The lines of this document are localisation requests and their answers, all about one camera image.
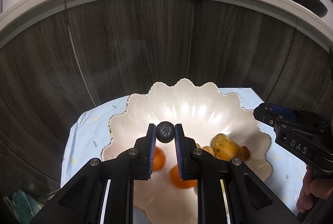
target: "bowl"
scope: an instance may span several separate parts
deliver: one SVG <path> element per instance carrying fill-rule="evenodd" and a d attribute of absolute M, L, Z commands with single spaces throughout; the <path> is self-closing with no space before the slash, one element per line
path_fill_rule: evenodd
<path fill-rule="evenodd" d="M 126 111 L 109 120 L 111 142 L 102 150 L 102 159 L 116 158 L 146 135 L 149 123 L 162 121 L 181 123 L 185 136 L 201 147 L 224 133 L 249 148 L 251 157 L 245 163 L 261 180 L 272 173 L 266 160 L 271 138 L 260 132 L 253 111 L 242 107 L 236 93 L 222 94 L 214 83 L 196 87 L 188 79 L 171 87 L 156 82 L 147 94 L 132 94 Z M 177 164 L 174 142 L 163 144 L 157 140 L 156 146 L 164 151 L 166 164 L 153 172 L 150 180 L 134 181 L 134 207 L 143 210 L 152 224 L 197 224 L 195 189 L 178 189 L 169 181 L 169 171 Z"/>

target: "scalloped bowl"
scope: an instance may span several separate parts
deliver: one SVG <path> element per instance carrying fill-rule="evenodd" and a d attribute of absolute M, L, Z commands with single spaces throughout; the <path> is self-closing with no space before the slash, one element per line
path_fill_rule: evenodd
<path fill-rule="evenodd" d="M 270 136 L 259 131 L 252 110 L 245 110 L 236 93 L 222 94 L 214 83 L 196 87 L 181 79 L 169 87 L 156 82 L 146 95 L 132 94 L 123 114 L 110 118 L 111 143 L 102 151 L 108 160 L 132 148 L 136 139 L 147 133 L 149 123 L 181 123 L 184 134 L 201 147 L 210 145 L 218 133 L 224 133 L 239 145 L 246 145 L 251 157 L 245 163 L 266 180 L 272 167 L 266 160 Z M 178 189 L 169 181 L 169 171 L 177 164 L 174 142 L 163 144 L 166 164 L 153 172 L 148 181 L 134 182 L 134 207 L 143 210 L 153 224 L 197 224 L 198 205 L 194 188 Z"/>

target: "hand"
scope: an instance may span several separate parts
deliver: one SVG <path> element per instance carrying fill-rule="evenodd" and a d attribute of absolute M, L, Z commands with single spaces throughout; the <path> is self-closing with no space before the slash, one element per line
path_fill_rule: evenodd
<path fill-rule="evenodd" d="M 306 173 L 303 178 L 303 186 L 299 193 L 296 203 L 297 209 L 303 213 L 313 206 L 312 195 L 317 198 L 327 200 L 333 190 L 333 179 L 314 179 L 313 170 L 310 166 L 306 166 Z"/>

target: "silver screw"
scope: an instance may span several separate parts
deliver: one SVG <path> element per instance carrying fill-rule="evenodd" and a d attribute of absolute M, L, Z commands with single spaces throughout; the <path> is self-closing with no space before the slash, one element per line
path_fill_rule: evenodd
<path fill-rule="evenodd" d="M 136 155 L 138 152 L 139 152 L 139 151 L 138 151 L 138 149 L 136 149 L 136 148 L 131 148 L 131 149 L 128 150 L 128 153 L 129 153 L 130 155 Z"/>
<path fill-rule="evenodd" d="M 201 154 L 203 154 L 203 151 L 200 148 L 195 148 L 192 152 L 195 155 L 201 155 Z"/>
<path fill-rule="evenodd" d="M 99 159 L 93 158 L 89 161 L 90 166 L 97 166 L 99 164 Z"/>
<path fill-rule="evenodd" d="M 235 166 L 239 166 L 242 163 L 242 160 L 240 160 L 239 158 L 233 158 L 231 160 L 232 164 L 234 164 Z"/>

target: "light blue tablecloth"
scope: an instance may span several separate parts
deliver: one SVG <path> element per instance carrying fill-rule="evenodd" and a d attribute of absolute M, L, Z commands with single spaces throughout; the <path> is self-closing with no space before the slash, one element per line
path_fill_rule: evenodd
<path fill-rule="evenodd" d="M 237 93 L 245 109 L 254 109 L 263 101 L 251 88 L 219 88 L 221 93 Z M 104 103 L 83 113 L 71 128 L 62 163 L 61 186 L 88 162 L 91 158 L 101 158 L 102 149 L 110 143 L 109 118 L 123 113 L 129 96 Z M 263 123 L 259 124 L 262 132 L 272 138 L 267 160 L 273 166 L 273 174 L 266 180 L 267 186 L 297 214 L 296 201 L 302 187 L 305 174 L 305 163 L 293 156 L 275 140 L 273 128 Z M 142 214 L 134 212 L 136 223 L 142 221 Z"/>

